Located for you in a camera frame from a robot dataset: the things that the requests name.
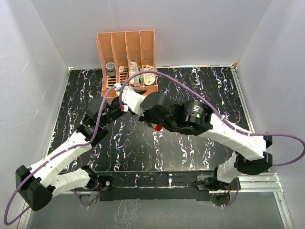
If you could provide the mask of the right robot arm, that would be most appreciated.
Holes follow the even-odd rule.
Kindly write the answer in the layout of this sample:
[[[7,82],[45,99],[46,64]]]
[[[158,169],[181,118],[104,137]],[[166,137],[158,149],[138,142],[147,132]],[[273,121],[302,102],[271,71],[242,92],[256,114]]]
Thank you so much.
[[[213,178],[205,180],[208,187],[224,189],[242,174],[259,175],[272,166],[273,156],[266,151],[268,140],[231,129],[203,102],[192,100],[179,104],[155,92],[148,95],[140,107],[143,109],[141,120],[155,124],[156,129],[208,138],[234,151],[214,169]]]

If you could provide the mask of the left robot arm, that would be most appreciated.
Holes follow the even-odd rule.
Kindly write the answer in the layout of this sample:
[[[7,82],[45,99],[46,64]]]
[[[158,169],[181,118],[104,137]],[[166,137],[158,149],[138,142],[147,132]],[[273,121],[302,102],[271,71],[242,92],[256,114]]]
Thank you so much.
[[[82,124],[62,145],[39,162],[29,167],[22,165],[17,168],[16,191],[31,210],[41,210],[55,196],[72,189],[96,189],[98,178],[89,166],[66,174],[61,172],[103,140],[108,134],[107,125],[128,111],[137,115],[143,114],[140,104],[145,98],[145,89],[137,90],[130,86],[122,89],[113,86],[107,91],[110,92],[117,94],[111,103],[107,102],[106,96],[97,96],[91,100]]]

